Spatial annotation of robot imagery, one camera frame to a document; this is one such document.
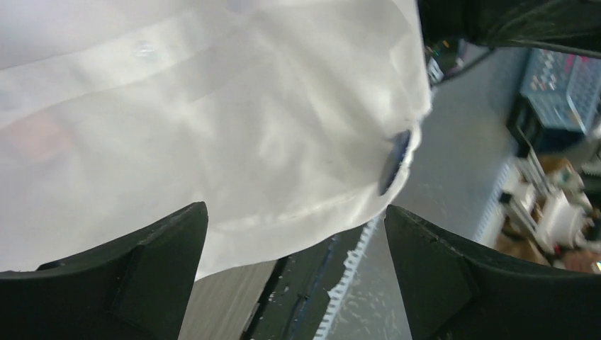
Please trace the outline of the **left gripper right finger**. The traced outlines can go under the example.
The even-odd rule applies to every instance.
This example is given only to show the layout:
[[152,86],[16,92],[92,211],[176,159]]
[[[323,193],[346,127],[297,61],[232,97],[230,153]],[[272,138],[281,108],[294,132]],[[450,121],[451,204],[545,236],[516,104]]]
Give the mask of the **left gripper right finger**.
[[598,275],[516,259],[394,205],[384,225],[412,338],[600,338]]

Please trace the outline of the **white shirt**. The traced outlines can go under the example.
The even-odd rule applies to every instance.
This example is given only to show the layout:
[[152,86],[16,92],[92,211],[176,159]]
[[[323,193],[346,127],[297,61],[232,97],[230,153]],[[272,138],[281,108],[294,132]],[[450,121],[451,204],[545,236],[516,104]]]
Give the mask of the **white shirt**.
[[2,1],[1,269],[208,207],[197,278],[379,215],[430,112],[414,1]]

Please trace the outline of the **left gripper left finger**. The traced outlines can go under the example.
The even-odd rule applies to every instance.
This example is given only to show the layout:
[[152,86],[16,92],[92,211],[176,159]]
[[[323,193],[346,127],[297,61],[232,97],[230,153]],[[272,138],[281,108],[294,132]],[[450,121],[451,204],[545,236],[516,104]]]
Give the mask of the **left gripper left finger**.
[[208,229],[196,202],[100,246],[1,274],[2,339],[177,339]]

